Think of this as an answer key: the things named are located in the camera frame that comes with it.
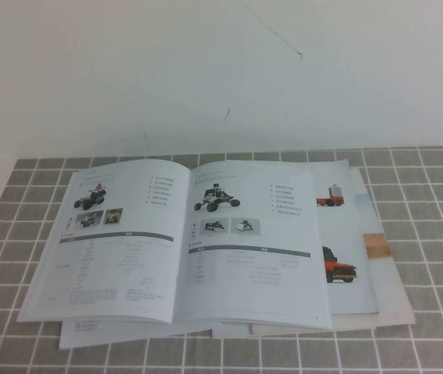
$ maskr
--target catalog page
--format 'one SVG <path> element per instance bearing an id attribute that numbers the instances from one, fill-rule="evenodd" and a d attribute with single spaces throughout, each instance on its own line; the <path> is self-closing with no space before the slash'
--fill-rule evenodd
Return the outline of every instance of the catalog page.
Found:
<path id="1" fill-rule="evenodd" d="M 329 327 L 314 195 L 306 171 L 278 164 L 192 171 L 178 318 Z"/>
<path id="2" fill-rule="evenodd" d="M 159 160 L 78 172 L 19 320 L 171 322 L 189 176 Z"/>

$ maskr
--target small thumbnail image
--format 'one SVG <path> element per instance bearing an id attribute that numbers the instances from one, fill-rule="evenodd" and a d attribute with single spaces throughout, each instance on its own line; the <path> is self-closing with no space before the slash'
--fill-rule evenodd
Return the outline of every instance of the small thumbnail image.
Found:
<path id="1" fill-rule="evenodd" d="M 230 233 L 242 235 L 260 235 L 260 221 L 256 218 L 234 217 L 231 219 Z"/>
<path id="2" fill-rule="evenodd" d="M 229 230 L 228 218 L 208 218 L 200 221 L 200 235 L 227 234 Z"/>
<path id="3" fill-rule="evenodd" d="M 83 228 L 93 228 L 98 226 L 102 221 L 103 215 L 103 210 L 78 214 L 76 216 L 76 222 L 74 223 L 74 230 L 81 230 Z"/>
<path id="4" fill-rule="evenodd" d="M 104 224 L 121 223 L 122 209 L 123 208 L 107 209 L 107 212 L 105 212 Z"/>

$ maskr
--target white grout line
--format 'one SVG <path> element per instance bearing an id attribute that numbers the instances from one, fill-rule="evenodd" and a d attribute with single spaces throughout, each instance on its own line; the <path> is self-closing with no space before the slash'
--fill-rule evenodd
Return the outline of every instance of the white grout line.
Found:
<path id="1" fill-rule="evenodd" d="M 392 164 L 395 165 L 394 157 L 392 156 L 392 151 L 390 150 L 389 153 L 391 154 Z M 422 160 L 422 155 L 420 153 L 420 150 L 418 150 L 418 154 L 419 154 L 420 160 L 422 162 L 422 165 L 424 165 L 424 161 Z M 397 171 L 396 167 L 394 168 L 394 171 L 395 171 L 396 177 L 398 178 L 398 181 L 399 181 L 398 171 Z M 412 214 L 410 212 L 410 209 L 408 207 L 408 200 L 406 198 L 406 195 L 405 195 L 405 192 L 404 192 L 403 189 L 401 189 L 401 193 L 403 194 L 404 201 L 406 202 L 406 208 L 408 209 L 408 215 L 410 216 L 410 219 L 413 219 Z M 420 236 L 418 235 L 417 227 L 415 226 L 415 224 L 412 224 L 412 226 L 413 226 L 413 229 L 414 229 L 415 236 L 416 236 L 417 240 L 420 240 Z M 427 273 L 429 275 L 429 278 L 430 278 L 431 283 L 432 283 L 433 288 L 434 288 L 435 298 L 436 298 L 436 301 L 438 303 L 438 307 L 443 312 L 441 300 L 439 299 L 439 295 L 438 295 L 437 289 L 435 287 L 435 282 L 434 282 L 434 279 L 432 278 L 431 269 L 429 268 L 429 265 L 427 263 L 427 257 L 425 256 L 425 252 L 423 250 L 421 251 L 421 253 L 422 253 L 422 257 L 424 258 L 424 263 L 425 263 L 425 266 L 427 268 Z"/>

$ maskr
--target robot vehicle image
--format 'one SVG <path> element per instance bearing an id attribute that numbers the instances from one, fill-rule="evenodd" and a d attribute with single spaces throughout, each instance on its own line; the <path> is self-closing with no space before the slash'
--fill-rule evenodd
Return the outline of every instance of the robot vehicle image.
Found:
<path id="1" fill-rule="evenodd" d="M 102 186 L 101 183 L 95 187 L 95 189 L 89 190 L 90 195 L 87 197 L 82 197 L 79 200 L 76 200 L 74 202 L 74 207 L 79 208 L 83 205 L 83 210 L 88 210 L 91 208 L 94 204 L 101 204 L 105 200 L 105 187 Z"/>
<path id="2" fill-rule="evenodd" d="M 239 231 L 242 231 L 242 232 L 254 230 L 252 225 L 247 220 L 243 220 L 241 223 L 237 224 L 237 226 L 235 226 L 235 228 Z"/>
<path id="3" fill-rule="evenodd" d="M 220 188 L 219 183 L 214 183 L 211 189 L 206 190 L 202 202 L 196 203 L 193 209 L 199 210 L 202 205 L 207 204 L 207 211 L 213 212 L 218 209 L 218 206 L 221 203 L 230 203 L 231 206 L 239 206 L 240 200 L 234 199 L 233 196 L 230 196 L 224 192 L 224 189 Z"/>
<path id="4" fill-rule="evenodd" d="M 224 230 L 223 224 L 220 221 L 207 222 L 206 226 L 204 227 L 204 230 L 216 232 L 217 228 Z"/>

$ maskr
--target wheeled robot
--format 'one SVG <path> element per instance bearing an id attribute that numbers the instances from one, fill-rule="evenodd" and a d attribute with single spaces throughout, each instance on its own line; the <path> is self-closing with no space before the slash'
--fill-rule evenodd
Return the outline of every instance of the wheeled robot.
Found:
<path id="1" fill-rule="evenodd" d="M 89 190 L 90 195 L 87 197 L 82 197 L 79 200 L 76 200 L 74 202 L 74 207 L 79 208 L 80 206 L 83 206 L 83 210 L 88 210 L 91 208 L 94 204 L 101 204 L 105 200 L 105 195 L 107 194 L 105 192 L 105 188 L 102 186 L 101 183 L 95 187 L 95 189 Z"/>
<path id="2" fill-rule="evenodd" d="M 207 211 L 213 212 L 218 209 L 218 206 L 221 203 L 230 203 L 231 206 L 239 206 L 240 200 L 234 199 L 233 196 L 230 196 L 224 192 L 224 189 L 220 188 L 219 183 L 214 183 L 211 189 L 206 190 L 202 202 L 196 203 L 193 209 L 199 210 L 202 205 L 207 204 Z"/>

